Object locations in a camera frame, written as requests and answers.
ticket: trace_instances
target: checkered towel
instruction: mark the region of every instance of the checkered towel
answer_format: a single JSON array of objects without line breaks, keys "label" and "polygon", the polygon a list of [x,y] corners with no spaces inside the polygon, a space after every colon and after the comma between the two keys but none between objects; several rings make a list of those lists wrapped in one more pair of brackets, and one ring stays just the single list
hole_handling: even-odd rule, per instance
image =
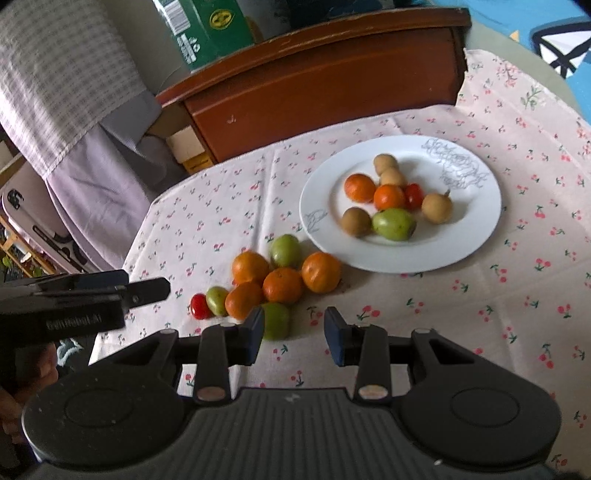
[{"label": "checkered towel", "polygon": [[145,86],[98,0],[13,0],[0,10],[0,123],[45,179]]}]

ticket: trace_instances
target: tablecloth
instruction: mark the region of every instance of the tablecloth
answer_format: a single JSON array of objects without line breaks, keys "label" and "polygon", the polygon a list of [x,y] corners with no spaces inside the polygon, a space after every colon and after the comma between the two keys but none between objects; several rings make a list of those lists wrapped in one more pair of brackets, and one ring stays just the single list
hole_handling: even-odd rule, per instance
[{"label": "tablecloth", "polygon": [[[591,128],[535,80],[491,53],[466,53],[456,106],[432,106],[324,128],[199,173],[154,204],[127,257],[132,280],[163,276],[171,297],[128,315],[126,328],[97,339],[93,360],[165,327],[198,335],[212,321],[189,314],[191,296],[231,288],[230,265],[245,249],[268,255],[293,233],[306,251],[298,200],[331,155],[384,135],[432,135],[458,143],[494,172],[502,191],[494,234],[467,259],[428,273],[383,275],[346,267],[332,294],[307,294],[291,309],[292,335],[263,342],[232,384],[352,388],[355,367],[338,368],[323,336],[323,311],[374,323],[391,335],[433,327],[551,393],[563,413],[549,458],[591,473]],[[183,373],[189,394],[194,367]],[[408,389],[392,367],[395,393]]]}]

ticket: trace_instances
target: blue blanket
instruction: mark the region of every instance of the blue blanket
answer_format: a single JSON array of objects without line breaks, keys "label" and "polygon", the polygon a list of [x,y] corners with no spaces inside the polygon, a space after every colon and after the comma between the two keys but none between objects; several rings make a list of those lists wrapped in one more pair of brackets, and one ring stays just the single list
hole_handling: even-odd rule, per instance
[{"label": "blue blanket", "polygon": [[434,0],[468,7],[474,20],[542,57],[569,84],[591,119],[591,18],[573,0]]}]

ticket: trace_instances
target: red cherry tomato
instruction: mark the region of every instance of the red cherry tomato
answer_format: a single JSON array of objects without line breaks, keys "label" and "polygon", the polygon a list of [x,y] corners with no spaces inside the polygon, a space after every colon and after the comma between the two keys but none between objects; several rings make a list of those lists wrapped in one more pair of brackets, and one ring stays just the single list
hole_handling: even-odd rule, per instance
[{"label": "red cherry tomato", "polygon": [[197,293],[193,295],[191,299],[191,315],[193,315],[197,320],[205,320],[208,318],[213,317],[212,311],[207,306],[207,300],[205,299],[205,295],[203,293]]},{"label": "red cherry tomato", "polygon": [[423,204],[425,195],[423,194],[423,190],[418,183],[411,183],[410,185],[407,185],[407,187],[404,189],[404,194],[407,198],[407,209],[417,210]]}]

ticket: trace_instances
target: tangerine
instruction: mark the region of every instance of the tangerine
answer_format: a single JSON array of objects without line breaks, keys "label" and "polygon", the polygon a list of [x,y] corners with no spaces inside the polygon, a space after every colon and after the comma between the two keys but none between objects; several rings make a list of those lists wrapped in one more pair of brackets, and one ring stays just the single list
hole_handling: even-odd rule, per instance
[{"label": "tangerine", "polygon": [[405,208],[406,196],[403,189],[396,185],[380,185],[374,194],[374,205],[379,211]]},{"label": "tangerine", "polygon": [[254,282],[244,282],[228,294],[225,307],[230,317],[244,322],[251,310],[262,302],[261,286]]},{"label": "tangerine", "polygon": [[374,181],[363,173],[354,173],[345,180],[345,195],[354,202],[371,203],[374,193]]},{"label": "tangerine", "polygon": [[246,282],[262,285],[270,270],[267,259],[250,250],[238,255],[232,262],[232,276],[236,285]]},{"label": "tangerine", "polygon": [[262,284],[267,301],[292,305],[304,293],[300,273],[289,267],[282,267],[269,273]]},{"label": "tangerine", "polygon": [[340,274],[340,261],[324,252],[311,254],[301,266],[302,280],[314,293],[333,291],[340,282]]}]

